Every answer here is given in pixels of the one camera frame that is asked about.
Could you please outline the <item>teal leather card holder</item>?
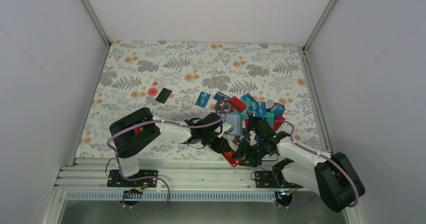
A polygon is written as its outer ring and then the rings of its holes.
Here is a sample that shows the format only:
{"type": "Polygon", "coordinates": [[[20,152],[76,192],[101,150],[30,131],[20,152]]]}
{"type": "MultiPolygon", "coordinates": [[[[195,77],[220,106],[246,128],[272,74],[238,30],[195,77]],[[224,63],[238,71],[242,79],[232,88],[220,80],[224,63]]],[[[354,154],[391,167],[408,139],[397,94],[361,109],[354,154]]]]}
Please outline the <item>teal leather card holder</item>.
{"type": "Polygon", "coordinates": [[[241,136],[243,132],[243,121],[238,114],[230,114],[226,118],[226,123],[232,126],[231,131],[227,131],[227,135],[241,136]]]}

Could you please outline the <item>red card with black stripe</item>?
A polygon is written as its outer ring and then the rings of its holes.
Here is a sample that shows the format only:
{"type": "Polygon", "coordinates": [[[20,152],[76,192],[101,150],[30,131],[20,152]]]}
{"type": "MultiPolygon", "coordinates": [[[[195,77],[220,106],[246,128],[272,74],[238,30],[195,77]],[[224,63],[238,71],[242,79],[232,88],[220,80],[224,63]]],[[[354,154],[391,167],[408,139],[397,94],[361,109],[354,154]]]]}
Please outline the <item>red card with black stripe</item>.
{"type": "Polygon", "coordinates": [[[231,105],[233,110],[238,112],[239,114],[241,114],[247,109],[247,105],[235,96],[230,98],[229,104],[231,105]]]}

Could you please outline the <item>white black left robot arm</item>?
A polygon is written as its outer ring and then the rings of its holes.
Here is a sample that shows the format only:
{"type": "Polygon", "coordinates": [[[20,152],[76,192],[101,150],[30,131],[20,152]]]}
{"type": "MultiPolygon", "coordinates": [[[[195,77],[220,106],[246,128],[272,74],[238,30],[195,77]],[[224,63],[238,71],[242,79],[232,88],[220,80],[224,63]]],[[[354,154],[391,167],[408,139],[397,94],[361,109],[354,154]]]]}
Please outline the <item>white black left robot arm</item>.
{"type": "Polygon", "coordinates": [[[224,136],[233,129],[225,121],[225,115],[218,113],[175,122],[155,116],[149,108],[143,107],[109,126],[111,138],[107,145],[116,153],[121,168],[120,180],[126,186],[134,186],[140,179],[138,154],[150,144],[201,143],[221,154],[231,150],[224,136]]]}

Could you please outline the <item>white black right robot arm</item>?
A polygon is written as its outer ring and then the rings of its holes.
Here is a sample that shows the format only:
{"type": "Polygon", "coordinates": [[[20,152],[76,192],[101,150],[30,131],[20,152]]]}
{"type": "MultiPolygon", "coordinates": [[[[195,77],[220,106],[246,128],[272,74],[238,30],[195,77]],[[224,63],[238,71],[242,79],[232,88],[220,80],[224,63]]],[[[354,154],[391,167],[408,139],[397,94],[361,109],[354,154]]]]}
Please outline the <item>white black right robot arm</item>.
{"type": "Polygon", "coordinates": [[[233,142],[234,159],[240,166],[255,169],[258,188],[277,188],[276,204],[290,208],[291,197],[298,188],[312,191],[334,212],[355,207],[365,194],[365,187],[349,158],[341,153],[328,153],[297,141],[291,131],[273,130],[266,120],[253,126],[254,136],[243,133],[233,142]]]}

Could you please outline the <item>red yellow logo card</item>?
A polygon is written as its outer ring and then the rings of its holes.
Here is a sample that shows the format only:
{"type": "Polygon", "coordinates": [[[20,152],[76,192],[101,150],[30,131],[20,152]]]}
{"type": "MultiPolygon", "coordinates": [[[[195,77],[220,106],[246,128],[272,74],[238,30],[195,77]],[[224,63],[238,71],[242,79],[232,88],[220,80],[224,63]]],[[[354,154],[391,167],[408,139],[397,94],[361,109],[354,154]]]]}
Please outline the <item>red yellow logo card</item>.
{"type": "Polygon", "coordinates": [[[232,166],[232,167],[237,167],[243,159],[234,159],[233,155],[235,154],[234,150],[228,151],[228,152],[223,152],[222,156],[227,160],[227,162],[232,166]]]}

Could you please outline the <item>black VIP card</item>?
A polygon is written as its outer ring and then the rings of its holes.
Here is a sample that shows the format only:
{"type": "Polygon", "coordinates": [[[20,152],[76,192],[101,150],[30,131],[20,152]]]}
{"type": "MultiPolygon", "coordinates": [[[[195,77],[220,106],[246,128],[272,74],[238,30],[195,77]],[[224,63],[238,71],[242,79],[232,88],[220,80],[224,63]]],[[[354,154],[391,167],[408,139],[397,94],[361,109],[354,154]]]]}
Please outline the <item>black VIP card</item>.
{"type": "Polygon", "coordinates": [[[229,108],[227,107],[228,102],[229,100],[227,98],[223,98],[217,101],[214,105],[215,112],[219,114],[226,114],[229,110],[229,108]]]}

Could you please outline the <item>blue card front left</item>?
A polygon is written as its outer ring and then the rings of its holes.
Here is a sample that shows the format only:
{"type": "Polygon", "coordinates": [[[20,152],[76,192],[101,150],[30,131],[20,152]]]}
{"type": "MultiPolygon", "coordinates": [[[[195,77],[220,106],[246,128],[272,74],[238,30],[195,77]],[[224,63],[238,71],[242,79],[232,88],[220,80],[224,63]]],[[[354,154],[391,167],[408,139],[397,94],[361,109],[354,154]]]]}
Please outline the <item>blue card front left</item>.
{"type": "Polygon", "coordinates": [[[195,101],[195,105],[201,108],[206,108],[210,97],[211,97],[211,94],[203,92],[203,91],[200,92],[197,100],[195,101]]]}

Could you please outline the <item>black card near left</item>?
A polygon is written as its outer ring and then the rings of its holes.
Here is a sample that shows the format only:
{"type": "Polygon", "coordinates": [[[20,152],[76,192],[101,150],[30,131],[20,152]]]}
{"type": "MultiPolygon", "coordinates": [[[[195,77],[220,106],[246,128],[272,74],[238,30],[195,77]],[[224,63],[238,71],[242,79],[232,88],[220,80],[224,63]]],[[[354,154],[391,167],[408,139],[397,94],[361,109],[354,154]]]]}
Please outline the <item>black card near left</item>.
{"type": "Polygon", "coordinates": [[[172,94],[172,90],[169,90],[167,88],[162,88],[159,94],[156,96],[155,100],[159,103],[164,104],[171,94],[172,94]]]}

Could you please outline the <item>white card with red circle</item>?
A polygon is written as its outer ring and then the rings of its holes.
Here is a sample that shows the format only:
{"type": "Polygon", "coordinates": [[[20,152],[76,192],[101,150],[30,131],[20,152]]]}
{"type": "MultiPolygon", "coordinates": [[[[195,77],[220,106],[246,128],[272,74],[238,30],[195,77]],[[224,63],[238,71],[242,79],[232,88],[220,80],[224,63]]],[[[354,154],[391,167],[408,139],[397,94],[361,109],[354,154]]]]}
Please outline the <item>white card with red circle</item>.
{"type": "Polygon", "coordinates": [[[152,85],[147,90],[147,95],[151,97],[157,97],[160,91],[162,90],[163,85],[158,82],[153,82],[152,85]]]}

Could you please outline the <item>floral patterned table mat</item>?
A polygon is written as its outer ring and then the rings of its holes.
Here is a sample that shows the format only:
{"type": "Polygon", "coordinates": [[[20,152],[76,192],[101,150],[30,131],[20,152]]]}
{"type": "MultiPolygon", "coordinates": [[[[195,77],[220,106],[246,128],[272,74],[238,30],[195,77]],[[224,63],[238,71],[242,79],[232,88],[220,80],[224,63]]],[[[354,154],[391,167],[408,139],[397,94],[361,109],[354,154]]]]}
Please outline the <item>floral patterned table mat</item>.
{"type": "Polygon", "coordinates": [[[114,156],[109,126],[142,107],[173,121],[214,110],[195,105],[200,92],[241,97],[267,107],[279,103],[295,126],[295,139],[321,148],[298,48],[289,45],[114,41],[108,52],[76,152],[78,158],[114,156]],[[172,90],[162,104],[147,95],[153,82],[172,90]]]}

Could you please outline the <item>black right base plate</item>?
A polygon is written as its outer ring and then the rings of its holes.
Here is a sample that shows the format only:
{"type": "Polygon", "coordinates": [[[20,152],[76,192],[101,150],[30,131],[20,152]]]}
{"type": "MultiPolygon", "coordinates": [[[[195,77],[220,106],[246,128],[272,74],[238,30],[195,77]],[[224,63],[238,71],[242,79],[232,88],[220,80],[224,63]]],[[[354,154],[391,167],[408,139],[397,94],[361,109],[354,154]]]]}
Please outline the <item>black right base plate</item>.
{"type": "Polygon", "coordinates": [[[287,182],[279,171],[256,170],[251,174],[257,188],[302,188],[300,185],[287,182]]]}

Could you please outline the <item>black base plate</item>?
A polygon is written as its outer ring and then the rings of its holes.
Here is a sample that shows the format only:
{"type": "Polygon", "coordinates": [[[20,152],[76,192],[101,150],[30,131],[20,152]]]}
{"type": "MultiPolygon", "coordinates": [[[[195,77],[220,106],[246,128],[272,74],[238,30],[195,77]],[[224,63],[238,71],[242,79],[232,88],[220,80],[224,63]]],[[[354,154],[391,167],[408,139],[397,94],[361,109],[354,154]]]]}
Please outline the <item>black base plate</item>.
{"type": "Polygon", "coordinates": [[[257,188],[302,188],[300,185],[287,182],[279,171],[256,170],[251,174],[257,188]]]}
{"type": "Polygon", "coordinates": [[[157,170],[140,170],[139,173],[137,173],[134,176],[131,176],[131,179],[137,179],[133,181],[125,180],[119,173],[119,170],[111,170],[108,174],[109,178],[107,181],[107,187],[156,187],[156,180],[153,179],[139,179],[141,177],[146,176],[153,176],[155,179],[158,175],[157,170]]]}

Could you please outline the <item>aluminium rail frame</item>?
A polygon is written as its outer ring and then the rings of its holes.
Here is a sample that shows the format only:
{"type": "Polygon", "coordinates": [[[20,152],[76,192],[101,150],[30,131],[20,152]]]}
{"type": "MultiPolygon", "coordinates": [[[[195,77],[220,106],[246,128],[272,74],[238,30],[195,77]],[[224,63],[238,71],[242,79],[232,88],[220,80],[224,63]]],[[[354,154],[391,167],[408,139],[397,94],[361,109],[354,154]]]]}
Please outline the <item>aluminium rail frame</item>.
{"type": "MultiPolygon", "coordinates": [[[[255,191],[255,173],[249,167],[231,167],[226,161],[140,159],[143,170],[157,170],[156,190],[255,191]]],[[[106,189],[105,171],[117,169],[115,160],[76,159],[73,166],[61,167],[57,189],[106,189]]]]}

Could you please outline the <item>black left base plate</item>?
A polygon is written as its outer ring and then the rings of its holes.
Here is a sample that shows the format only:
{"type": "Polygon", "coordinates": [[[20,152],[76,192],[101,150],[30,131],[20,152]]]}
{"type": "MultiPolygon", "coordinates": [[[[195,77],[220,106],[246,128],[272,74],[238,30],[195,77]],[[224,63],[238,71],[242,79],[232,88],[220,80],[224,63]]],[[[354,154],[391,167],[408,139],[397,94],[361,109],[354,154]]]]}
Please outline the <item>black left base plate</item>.
{"type": "Polygon", "coordinates": [[[131,179],[137,179],[133,181],[125,180],[119,173],[119,170],[111,170],[108,174],[109,178],[107,181],[107,187],[156,187],[156,180],[153,179],[139,179],[141,177],[146,176],[153,176],[155,179],[158,175],[157,170],[140,170],[139,173],[137,173],[134,176],[131,176],[131,179]]]}

